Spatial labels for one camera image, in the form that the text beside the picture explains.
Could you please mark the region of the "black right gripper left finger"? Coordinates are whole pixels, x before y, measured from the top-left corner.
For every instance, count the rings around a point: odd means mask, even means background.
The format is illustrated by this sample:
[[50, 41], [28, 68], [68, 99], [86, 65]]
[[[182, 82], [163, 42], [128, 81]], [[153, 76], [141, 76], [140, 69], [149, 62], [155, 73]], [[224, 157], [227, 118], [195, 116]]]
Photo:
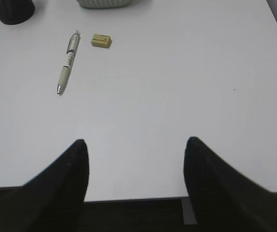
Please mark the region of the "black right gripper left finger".
[[75, 232], [89, 181], [83, 139], [25, 185], [0, 198], [0, 232]]

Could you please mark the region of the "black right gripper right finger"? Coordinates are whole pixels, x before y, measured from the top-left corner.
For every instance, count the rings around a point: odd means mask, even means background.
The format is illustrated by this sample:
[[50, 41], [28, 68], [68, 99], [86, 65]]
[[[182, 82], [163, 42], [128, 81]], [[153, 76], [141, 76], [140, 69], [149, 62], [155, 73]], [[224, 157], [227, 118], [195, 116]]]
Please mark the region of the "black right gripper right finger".
[[184, 181], [202, 232], [277, 232], [277, 194], [230, 166], [197, 137], [184, 155]]

